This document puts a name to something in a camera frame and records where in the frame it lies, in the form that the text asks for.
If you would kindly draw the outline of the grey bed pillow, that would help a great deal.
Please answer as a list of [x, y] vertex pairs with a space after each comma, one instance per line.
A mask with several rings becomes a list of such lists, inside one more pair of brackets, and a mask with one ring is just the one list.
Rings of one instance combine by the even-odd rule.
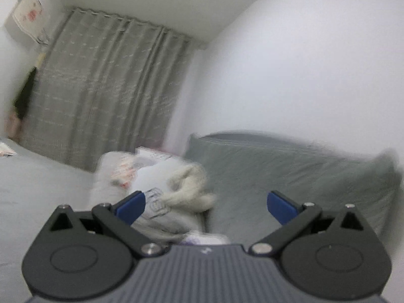
[[328, 211], [352, 203], [381, 233], [403, 178], [391, 152], [372, 159], [351, 157], [251, 133], [192, 135], [185, 158], [205, 169], [208, 188], [216, 195], [206, 221], [208, 231], [245, 246], [279, 227], [267, 210], [271, 191]]

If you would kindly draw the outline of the cream plush toy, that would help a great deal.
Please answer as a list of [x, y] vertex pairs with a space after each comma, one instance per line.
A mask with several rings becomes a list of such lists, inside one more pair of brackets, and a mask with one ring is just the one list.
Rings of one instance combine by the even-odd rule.
[[207, 175], [202, 166], [190, 163], [176, 170], [166, 181], [169, 191], [161, 200], [174, 209], [202, 213], [213, 208], [216, 197], [207, 190]]

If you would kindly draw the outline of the open book on bed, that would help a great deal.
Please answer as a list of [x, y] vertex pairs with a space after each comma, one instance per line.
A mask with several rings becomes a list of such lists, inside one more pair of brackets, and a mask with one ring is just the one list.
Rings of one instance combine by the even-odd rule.
[[16, 152], [11, 149], [6, 143], [0, 142], [0, 157], [12, 157]]

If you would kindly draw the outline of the black hanging garment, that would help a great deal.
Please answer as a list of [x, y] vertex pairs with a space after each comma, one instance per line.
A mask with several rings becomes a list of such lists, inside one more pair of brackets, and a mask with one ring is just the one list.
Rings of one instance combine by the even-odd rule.
[[37, 67], [33, 67], [22, 85], [20, 92], [17, 94], [10, 112], [6, 126], [7, 137], [12, 140], [17, 140], [22, 122], [28, 112], [32, 90], [35, 86], [35, 78], [38, 72]]

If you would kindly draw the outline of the grey bed sheet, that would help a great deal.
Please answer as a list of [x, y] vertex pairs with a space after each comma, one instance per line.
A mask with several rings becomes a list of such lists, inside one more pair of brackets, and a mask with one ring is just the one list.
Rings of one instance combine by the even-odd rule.
[[1, 302], [25, 302], [22, 258], [57, 206], [86, 207], [93, 175], [2, 142], [16, 154], [1, 158]]

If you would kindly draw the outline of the grey patterned curtain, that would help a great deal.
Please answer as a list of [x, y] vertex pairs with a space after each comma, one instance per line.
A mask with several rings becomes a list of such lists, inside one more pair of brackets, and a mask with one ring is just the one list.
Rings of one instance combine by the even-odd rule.
[[35, 77], [20, 145], [86, 171], [110, 151], [157, 148], [195, 49], [161, 25], [72, 9]]

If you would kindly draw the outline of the covered wall air conditioner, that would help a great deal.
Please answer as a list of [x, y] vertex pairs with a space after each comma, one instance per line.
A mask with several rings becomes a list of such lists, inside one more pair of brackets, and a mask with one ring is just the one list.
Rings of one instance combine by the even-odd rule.
[[12, 19], [33, 41], [48, 45], [50, 38], [46, 30], [51, 21], [52, 9], [52, 0], [17, 0]]

